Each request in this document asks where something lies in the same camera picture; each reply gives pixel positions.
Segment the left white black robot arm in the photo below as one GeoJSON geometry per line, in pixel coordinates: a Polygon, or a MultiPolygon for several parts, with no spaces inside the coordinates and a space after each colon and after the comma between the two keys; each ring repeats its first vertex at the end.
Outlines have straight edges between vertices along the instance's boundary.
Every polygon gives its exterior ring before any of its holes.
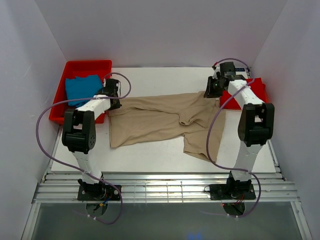
{"type": "Polygon", "coordinates": [[[103,87],[97,91],[93,99],[64,113],[62,144],[68,148],[78,167],[83,170],[78,183],[83,191],[95,200],[100,200],[106,195],[106,185],[99,181],[103,174],[90,154],[97,140],[96,119],[108,110],[121,107],[118,99],[120,87],[119,80],[104,79],[103,87]]]}

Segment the beige t shirt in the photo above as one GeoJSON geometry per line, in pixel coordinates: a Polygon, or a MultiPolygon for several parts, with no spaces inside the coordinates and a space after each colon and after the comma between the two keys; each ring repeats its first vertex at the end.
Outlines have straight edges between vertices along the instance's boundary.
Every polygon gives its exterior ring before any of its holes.
{"type": "Polygon", "coordinates": [[[183,152],[216,162],[226,122],[219,98],[204,92],[127,97],[109,112],[111,148],[183,137],[183,152]]]}

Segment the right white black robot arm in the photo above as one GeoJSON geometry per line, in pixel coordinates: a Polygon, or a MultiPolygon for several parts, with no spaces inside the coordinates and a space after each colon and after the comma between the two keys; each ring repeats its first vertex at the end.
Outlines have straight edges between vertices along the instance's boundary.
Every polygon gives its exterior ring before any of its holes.
{"type": "Polygon", "coordinates": [[[254,200],[252,185],[253,166],[262,147],[273,136],[275,107],[261,100],[251,89],[254,80],[238,75],[235,58],[224,58],[213,65],[214,74],[208,77],[204,98],[219,98],[226,91],[230,97],[219,112],[235,100],[241,109],[237,134],[240,147],[234,167],[224,184],[211,184],[208,193],[211,200],[254,200]]]}

